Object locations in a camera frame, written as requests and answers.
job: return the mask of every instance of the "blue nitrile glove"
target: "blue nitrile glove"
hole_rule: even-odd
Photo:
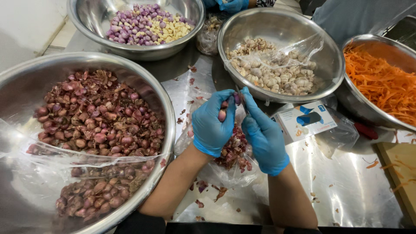
[[[193,144],[203,153],[219,157],[223,146],[233,134],[235,121],[234,90],[223,90],[192,113]],[[218,120],[221,103],[228,100],[227,116],[224,122]]]
[[[248,8],[249,0],[228,0],[228,3],[223,3],[223,0],[217,0],[220,5],[220,10],[224,10],[228,13],[236,13]]]
[[[211,8],[213,6],[215,6],[217,4],[217,2],[215,0],[202,0],[202,2],[205,5],[205,8]]]
[[[247,87],[244,87],[241,93],[244,94],[245,105],[250,112],[250,115],[244,118],[241,128],[253,147],[253,154],[260,170],[277,176],[289,164],[282,130],[257,107]]]

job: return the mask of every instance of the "garlic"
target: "garlic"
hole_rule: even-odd
[[[236,56],[250,54],[264,54],[272,51],[270,58],[268,55],[260,57],[260,60],[242,61]],[[302,55],[298,50],[289,51],[285,54],[277,51],[272,43],[268,43],[262,38],[248,38],[245,44],[241,44],[236,50],[226,50],[227,57],[231,60],[231,65],[251,83],[257,82],[259,87],[271,90],[275,93],[285,95],[306,95],[312,90],[315,74],[313,69],[316,63],[307,61],[308,56]],[[288,66],[293,62],[300,62],[299,65]]]
[[[240,67],[244,68],[244,70],[249,70],[251,68],[250,63],[248,63],[246,61],[241,61],[240,62]]]
[[[299,51],[297,50],[292,50],[288,54],[289,58],[291,59],[297,59],[298,55],[299,55]]]
[[[237,63],[235,63],[234,61],[231,61],[231,65],[232,65],[234,68],[238,68],[238,67],[240,67],[240,66],[238,66],[238,65],[237,65]]]
[[[309,84],[309,80],[307,78],[304,78],[304,77],[299,77],[299,78],[296,78],[295,84],[298,87],[306,87]]]
[[[269,80],[270,80],[270,75],[264,75],[263,76],[263,83],[264,84],[267,84],[269,82]]]
[[[241,69],[240,74],[244,77],[247,75],[244,69]]]
[[[280,75],[280,80],[281,80],[281,83],[285,84],[289,81],[289,78],[287,77],[287,75],[282,74]]]
[[[316,67],[316,63],[315,62],[308,62],[308,65],[306,66],[308,69],[313,70]]]
[[[277,80],[275,78],[270,78],[269,81],[266,83],[266,86],[271,87],[275,84],[277,84]]]
[[[260,68],[252,68],[250,69],[250,74],[257,76],[258,78],[262,78],[263,74],[260,70]]]
[[[257,67],[259,67],[261,65],[261,63],[260,62],[257,62],[257,61],[251,61],[250,62],[250,66],[252,67],[252,68],[257,68]]]
[[[285,84],[285,92],[286,93],[291,93],[291,94],[296,94],[296,91],[298,90],[297,85],[295,83],[286,83]]]
[[[276,79],[278,84],[280,84],[282,82],[279,76],[275,76],[274,78]]]
[[[254,83],[255,81],[256,81],[256,82],[258,82],[258,81],[259,81],[259,78],[258,78],[257,76],[252,75],[252,74],[247,75],[246,79],[247,79],[248,81],[250,81],[251,83]]]
[[[240,66],[240,61],[238,59],[233,59],[233,62],[235,62],[238,66]]]

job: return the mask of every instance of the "metal mixing bowl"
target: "metal mixing bowl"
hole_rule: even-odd
[[[347,40],[343,48],[351,43],[352,47],[362,48],[374,57],[384,58],[390,65],[399,67],[405,72],[416,72],[416,51],[391,40],[372,34],[355,36]],[[367,123],[388,129],[404,129],[416,132],[416,127],[406,124],[382,111],[369,101],[345,74],[345,79],[335,94],[338,100],[354,115]]]
[[[185,37],[163,45],[137,46],[112,42],[106,39],[110,20],[119,10],[132,10],[133,3],[141,5],[157,3],[162,10],[182,14],[195,22],[195,28]],[[205,19],[202,0],[68,0],[68,15],[75,27],[89,39],[111,49],[120,56],[141,61],[156,61],[168,58],[185,47],[201,29]]]
[[[143,67],[122,57],[103,53],[72,52],[43,56],[0,74],[0,118],[37,138],[37,133],[41,131],[40,124],[30,119],[35,109],[44,105],[43,98],[52,86],[66,80],[74,72],[99,69],[111,71],[120,82],[136,88],[152,110],[165,119],[166,130],[161,151],[165,155],[159,157],[142,187],[121,207],[89,226],[79,227],[77,223],[74,230],[60,230],[59,233],[104,233],[133,212],[150,194],[166,168],[161,168],[160,160],[164,158],[168,162],[173,151],[176,123],[171,100],[160,82]],[[0,215],[2,230],[6,233],[56,233],[56,225],[59,224],[54,219],[55,200],[59,198],[60,189],[67,184],[64,181],[58,184],[58,193],[54,194],[47,185],[51,182],[29,184],[26,176],[32,176],[30,172],[22,175],[9,166],[7,160],[0,159],[0,210],[4,211]],[[28,188],[31,191],[38,190],[38,194],[44,196],[35,199],[37,194],[28,194]]]
[[[316,33],[322,36],[324,46],[310,59],[317,64],[313,71],[316,84],[312,87],[313,93],[308,95],[289,96],[266,91],[246,80],[227,59],[226,50],[237,49],[241,43],[244,43],[244,39],[249,37],[261,37],[279,47],[285,47]],[[338,88],[345,73],[344,56],[334,40],[321,27],[302,15],[274,8],[254,8],[229,18],[218,34],[218,51],[225,69],[234,82],[239,87],[247,86],[254,97],[265,101],[304,103],[323,98]]]

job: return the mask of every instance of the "knife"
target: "knife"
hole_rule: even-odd
[[[235,88],[237,90],[238,93],[238,97],[240,98],[240,102],[243,105],[244,111],[246,115],[249,115],[250,113],[248,112],[247,108],[245,107],[245,100],[244,100],[244,95],[241,93],[240,89],[238,88],[237,85],[235,85]]]

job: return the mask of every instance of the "shredded carrot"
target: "shredded carrot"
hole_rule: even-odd
[[[378,163],[379,163],[378,161],[375,161],[373,164],[369,165],[367,167],[367,169],[372,168],[372,167],[375,167]]]
[[[371,56],[361,46],[344,49],[345,71],[357,89],[395,118],[416,126],[416,75]]]
[[[400,189],[401,187],[403,187],[405,185],[409,185],[409,184],[408,183],[401,183],[401,184],[397,185],[396,188],[393,189],[391,192],[395,192],[395,191],[397,191],[398,189]]]
[[[394,170],[394,172],[397,174],[397,176],[398,176],[399,178],[404,179],[404,176],[403,176],[400,172],[398,172],[398,171],[396,171],[396,170]]]
[[[395,164],[395,163],[390,163],[389,165],[386,165],[386,166],[384,166],[384,167],[380,167],[380,169],[387,169],[387,168],[392,167],[392,166],[399,167],[400,165]]]
[[[406,163],[402,162],[401,160],[395,160],[396,162],[403,164],[404,166],[408,167],[410,170],[414,170],[416,169],[416,167],[412,167],[410,165],[407,165]]]

